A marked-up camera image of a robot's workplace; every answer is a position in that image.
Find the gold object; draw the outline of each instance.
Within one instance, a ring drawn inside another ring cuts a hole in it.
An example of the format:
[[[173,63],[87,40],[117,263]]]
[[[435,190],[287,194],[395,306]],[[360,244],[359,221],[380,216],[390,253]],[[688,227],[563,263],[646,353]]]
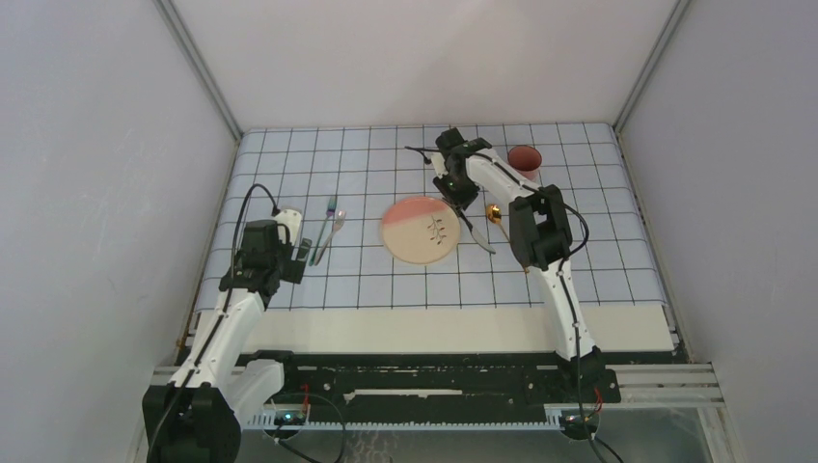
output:
[[[511,239],[508,238],[508,233],[505,232],[505,227],[503,227],[503,212],[500,210],[500,207],[496,204],[489,204],[486,207],[486,218],[492,224],[500,227],[500,231],[503,232],[503,236],[505,236],[505,240],[511,243]],[[523,267],[523,270],[526,273],[529,273],[529,269]]]

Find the ceramic plate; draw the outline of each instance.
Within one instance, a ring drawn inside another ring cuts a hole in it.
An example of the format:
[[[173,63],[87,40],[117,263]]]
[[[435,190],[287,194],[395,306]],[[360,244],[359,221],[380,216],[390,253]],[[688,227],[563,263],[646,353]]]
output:
[[[460,241],[460,220],[434,198],[407,198],[381,220],[386,248],[404,262],[426,265],[444,258]]]

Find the fork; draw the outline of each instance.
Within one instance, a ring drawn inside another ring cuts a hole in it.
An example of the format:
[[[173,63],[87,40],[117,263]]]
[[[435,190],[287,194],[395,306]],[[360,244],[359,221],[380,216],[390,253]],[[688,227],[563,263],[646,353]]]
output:
[[[324,235],[324,230],[327,228],[327,222],[335,215],[336,206],[338,206],[338,195],[330,198],[330,201],[327,204],[327,217],[324,219],[324,223],[321,224],[321,232],[318,234],[318,239],[315,241],[315,249],[313,251],[313,257],[310,258],[310,265],[318,265],[315,257],[318,254],[318,243],[321,242],[321,236]]]
[[[327,250],[327,247],[332,242],[332,237],[335,236],[335,233],[337,233],[341,229],[341,227],[343,227],[343,222],[345,220],[346,211],[339,210],[338,216],[335,218],[335,222],[333,222],[333,228],[332,231],[330,231],[330,235],[327,236],[327,240],[324,241],[323,246],[321,246],[321,249],[318,251],[318,256],[315,258],[315,265],[318,265],[321,262],[321,258],[324,256],[324,251]]]

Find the red wire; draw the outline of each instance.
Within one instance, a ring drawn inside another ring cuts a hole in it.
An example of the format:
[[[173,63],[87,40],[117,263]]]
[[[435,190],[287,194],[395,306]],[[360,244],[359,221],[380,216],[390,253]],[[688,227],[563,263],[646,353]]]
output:
[[[310,407],[310,385],[305,384],[301,386],[301,390],[304,391],[304,402],[301,404],[301,413],[306,414],[307,409]]]
[[[593,413],[599,413],[602,411],[602,404],[605,403],[602,400],[602,394],[599,392],[599,388],[593,388],[593,391],[596,393],[596,411]]]

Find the metal pole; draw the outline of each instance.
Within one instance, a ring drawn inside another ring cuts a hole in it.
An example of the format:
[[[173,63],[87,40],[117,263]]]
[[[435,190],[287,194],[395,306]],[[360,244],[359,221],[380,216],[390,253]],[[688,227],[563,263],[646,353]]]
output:
[[[622,110],[619,111],[619,116],[616,117],[616,122],[613,123],[613,130],[617,136],[622,133],[625,124],[628,122],[628,119],[630,119],[631,114],[633,114],[636,104],[639,102],[641,95],[644,93],[644,89],[647,88],[647,84],[653,76],[653,72],[656,70],[659,61],[665,54],[665,50],[668,49],[668,44],[676,34],[682,18],[693,2],[694,0],[677,0],[673,6],[673,10],[665,22],[665,27],[662,28],[659,38],[656,39],[656,43],[654,43],[653,49],[650,50],[650,54],[647,56],[640,75],[633,89],[631,89],[631,93],[628,94],[628,98],[625,100],[625,105],[622,106]]]
[[[156,6],[156,9],[159,10],[159,13],[165,20],[168,30],[171,31],[174,39],[176,39],[179,49],[181,50],[182,54],[184,54],[188,63],[190,63],[193,71],[196,73],[197,78],[199,78],[199,82],[202,84],[202,87],[207,93],[207,96],[210,98],[210,101],[212,101],[216,106],[216,110],[219,112],[219,115],[230,131],[233,139],[236,141],[241,140],[241,127],[239,127],[238,122],[235,120],[235,117],[230,110],[230,106],[228,106],[224,95],[222,95],[221,90],[219,90],[219,86],[216,85],[216,80],[210,73],[210,69],[207,67],[205,59],[202,57],[202,53],[200,53],[199,48],[197,48],[196,44],[193,42],[193,37],[190,35],[190,32],[184,25],[184,21],[179,15],[173,1],[153,0],[153,5]]]

